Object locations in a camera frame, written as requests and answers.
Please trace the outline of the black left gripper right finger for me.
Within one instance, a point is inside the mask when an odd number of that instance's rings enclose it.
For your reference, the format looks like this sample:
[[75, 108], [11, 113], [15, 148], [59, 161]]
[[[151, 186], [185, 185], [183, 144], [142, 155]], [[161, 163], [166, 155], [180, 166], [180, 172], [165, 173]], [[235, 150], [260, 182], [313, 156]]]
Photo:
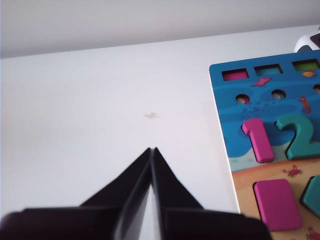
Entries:
[[193, 240], [190, 229], [191, 211], [202, 205], [177, 179], [158, 148], [151, 159], [152, 187], [155, 194], [161, 238]]

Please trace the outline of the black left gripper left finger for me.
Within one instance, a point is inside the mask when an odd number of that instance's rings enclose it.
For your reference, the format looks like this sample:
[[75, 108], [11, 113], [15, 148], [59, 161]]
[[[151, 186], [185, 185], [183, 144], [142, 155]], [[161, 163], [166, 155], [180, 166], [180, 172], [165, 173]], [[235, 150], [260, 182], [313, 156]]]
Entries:
[[152, 150], [147, 148], [117, 178], [80, 206], [99, 210], [104, 240], [137, 240], [151, 184]]

